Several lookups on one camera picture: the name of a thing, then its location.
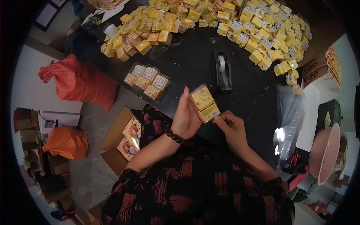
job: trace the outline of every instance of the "black tabletop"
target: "black tabletop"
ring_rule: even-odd
[[[125,13],[131,13],[136,7],[135,1],[128,2],[122,12],[107,22],[120,25],[119,18]],[[170,46],[153,46],[145,56],[136,53],[125,63],[115,57],[107,58],[99,50],[94,55],[100,54],[103,57],[94,57],[96,60],[91,63],[129,90],[133,88],[123,80],[134,62],[151,64],[159,68],[161,73],[170,77],[170,86],[160,102],[146,97],[143,99],[171,118],[174,117],[185,85],[191,91],[205,83],[221,112],[230,110],[244,119],[249,146],[275,168],[278,158],[273,146],[273,134],[278,123],[276,85],[286,85],[285,77],[275,76],[273,66],[277,63],[267,71],[261,71],[248,59],[248,51],[218,35],[216,30],[212,27],[199,27],[189,29],[184,34],[174,33]],[[216,84],[213,80],[213,50],[230,52],[233,85],[231,94],[216,93]],[[203,125],[198,134],[214,144],[225,140],[223,132],[211,122]]]

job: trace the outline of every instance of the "clear plastic bag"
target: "clear plastic bag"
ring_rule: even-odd
[[[275,155],[279,155],[279,164],[283,166],[296,148],[303,114],[304,95],[299,86],[277,86],[279,128],[274,132]]]

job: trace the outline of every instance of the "concrete floor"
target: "concrete floor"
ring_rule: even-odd
[[[120,87],[109,112],[99,105],[84,102],[80,128],[87,132],[89,152],[86,158],[70,160],[72,196],[79,207],[88,210],[110,195],[118,176],[100,156],[103,151],[99,147],[124,106],[142,110],[145,105],[145,101],[124,87]]]

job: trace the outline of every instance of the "red plastic bag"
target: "red plastic bag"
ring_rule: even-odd
[[[88,146],[85,132],[70,127],[55,127],[42,150],[50,152],[53,156],[61,155],[68,159],[81,159],[86,157]]]
[[[114,103],[118,84],[93,65],[78,61],[74,54],[40,68],[44,83],[53,76],[56,94],[63,100],[96,103],[106,111]]]

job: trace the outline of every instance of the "forearm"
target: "forearm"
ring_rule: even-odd
[[[174,155],[179,147],[180,144],[163,134],[136,153],[125,169],[140,172],[156,162]]]
[[[254,174],[262,181],[268,182],[278,178],[278,174],[249,146],[235,150],[236,155],[241,158]]]

